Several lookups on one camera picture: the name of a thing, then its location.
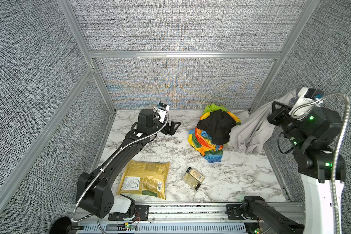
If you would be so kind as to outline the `grey cloth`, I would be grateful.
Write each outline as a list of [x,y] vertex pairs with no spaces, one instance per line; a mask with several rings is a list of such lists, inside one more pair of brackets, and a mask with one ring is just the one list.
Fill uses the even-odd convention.
[[244,154],[258,155],[264,143],[272,136],[275,126],[267,117],[272,113],[273,102],[268,102],[249,115],[240,125],[231,129],[227,146]]

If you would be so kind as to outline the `black cloth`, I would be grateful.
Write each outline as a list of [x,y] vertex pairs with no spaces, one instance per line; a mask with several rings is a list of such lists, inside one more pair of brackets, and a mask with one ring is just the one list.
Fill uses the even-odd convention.
[[212,142],[215,145],[226,144],[230,140],[230,132],[237,124],[236,120],[227,112],[217,110],[210,112],[210,115],[200,120],[197,128],[205,131],[212,137]]

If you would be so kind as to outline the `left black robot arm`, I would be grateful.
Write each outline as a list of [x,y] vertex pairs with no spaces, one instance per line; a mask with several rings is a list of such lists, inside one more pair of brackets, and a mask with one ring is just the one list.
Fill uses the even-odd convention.
[[157,134],[175,134],[180,122],[169,121],[169,108],[169,105],[159,103],[157,107],[142,109],[137,122],[132,125],[118,149],[91,173],[79,176],[73,213],[82,208],[89,212],[89,217],[104,218],[114,213],[124,218],[134,215],[135,201],[122,195],[115,196],[111,186],[129,161]]

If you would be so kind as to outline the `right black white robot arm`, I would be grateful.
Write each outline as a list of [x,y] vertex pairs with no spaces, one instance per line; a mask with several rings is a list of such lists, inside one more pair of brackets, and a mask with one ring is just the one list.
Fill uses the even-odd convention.
[[341,233],[341,202],[346,178],[345,161],[330,147],[342,128],[339,113],[315,107],[302,120],[290,116],[291,108],[280,102],[271,104],[270,124],[279,126],[292,145],[305,192],[305,224],[284,216],[259,196],[246,196],[243,217],[264,221],[277,234]]

